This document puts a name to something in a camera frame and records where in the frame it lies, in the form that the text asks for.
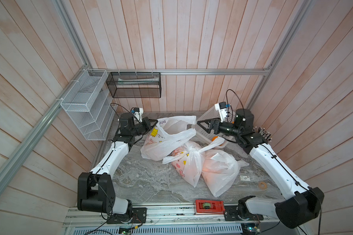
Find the white printed bag back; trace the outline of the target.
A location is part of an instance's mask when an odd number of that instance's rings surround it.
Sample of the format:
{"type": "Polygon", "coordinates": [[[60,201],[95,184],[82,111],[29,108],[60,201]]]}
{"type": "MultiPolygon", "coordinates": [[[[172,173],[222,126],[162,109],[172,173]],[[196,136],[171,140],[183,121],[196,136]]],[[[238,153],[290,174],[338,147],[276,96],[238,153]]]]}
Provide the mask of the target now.
{"type": "Polygon", "coordinates": [[[188,128],[188,125],[195,124],[197,124],[196,116],[159,118],[140,149],[142,158],[153,161],[163,160],[196,136],[195,128],[188,128]]]}

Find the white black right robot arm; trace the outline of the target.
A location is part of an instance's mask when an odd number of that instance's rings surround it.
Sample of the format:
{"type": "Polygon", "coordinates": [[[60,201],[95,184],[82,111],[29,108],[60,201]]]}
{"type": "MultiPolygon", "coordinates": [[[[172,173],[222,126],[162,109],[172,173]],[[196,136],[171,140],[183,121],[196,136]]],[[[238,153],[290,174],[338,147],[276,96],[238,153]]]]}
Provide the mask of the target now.
{"type": "Polygon", "coordinates": [[[249,109],[238,109],[233,121],[226,121],[227,107],[216,105],[220,116],[197,122],[205,132],[234,137],[247,154],[256,160],[279,188],[284,200],[274,202],[257,199],[254,195],[238,201],[236,215],[239,220],[255,219],[259,215],[277,218],[290,229],[322,217],[324,193],[310,187],[300,179],[269,145],[270,135],[262,128],[254,127],[254,115],[249,109]]]}

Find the white printed bag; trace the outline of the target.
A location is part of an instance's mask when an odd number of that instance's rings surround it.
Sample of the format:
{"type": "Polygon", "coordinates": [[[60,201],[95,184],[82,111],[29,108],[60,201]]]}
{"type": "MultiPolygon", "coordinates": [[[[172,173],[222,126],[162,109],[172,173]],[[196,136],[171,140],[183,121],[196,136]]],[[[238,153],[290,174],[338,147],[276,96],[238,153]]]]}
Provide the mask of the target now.
{"type": "Polygon", "coordinates": [[[171,156],[163,158],[162,163],[171,163],[178,174],[195,188],[201,177],[207,152],[222,145],[224,141],[224,138],[217,137],[205,147],[201,147],[196,142],[188,141],[175,149],[171,156]]]}
{"type": "Polygon", "coordinates": [[[195,128],[188,128],[188,125],[195,124],[197,124],[196,116],[159,118],[140,149],[142,158],[153,161],[163,160],[196,136],[195,128]]]}

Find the white plastic bag front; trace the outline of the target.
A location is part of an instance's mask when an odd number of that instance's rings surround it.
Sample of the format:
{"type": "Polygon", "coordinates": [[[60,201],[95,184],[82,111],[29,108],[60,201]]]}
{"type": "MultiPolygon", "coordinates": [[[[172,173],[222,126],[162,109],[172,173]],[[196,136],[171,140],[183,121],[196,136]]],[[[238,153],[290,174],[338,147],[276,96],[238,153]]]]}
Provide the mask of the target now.
{"type": "Polygon", "coordinates": [[[231,188],[240,168],[249,163],[237,161],[231,154],[222,150],[208,150],[203,165],[202,177],[212,195],[216,198],[231,188]]]}

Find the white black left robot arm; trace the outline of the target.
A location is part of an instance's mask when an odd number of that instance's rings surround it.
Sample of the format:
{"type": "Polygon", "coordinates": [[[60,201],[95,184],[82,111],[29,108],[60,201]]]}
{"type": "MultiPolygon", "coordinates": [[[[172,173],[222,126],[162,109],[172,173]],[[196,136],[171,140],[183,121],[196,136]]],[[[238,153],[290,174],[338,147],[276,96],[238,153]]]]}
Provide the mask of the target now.
{"type": "Polygon", "coordinates": [[[139,109],[121,114],[109,151],[91,171],[81,173],[78,178],[77,208],[80,211],[132,216],[130,201],[116,196],[111,177],[136,144],[136,137],[145,136],[157,123],[156,119],[142,117],[139,109]]]}

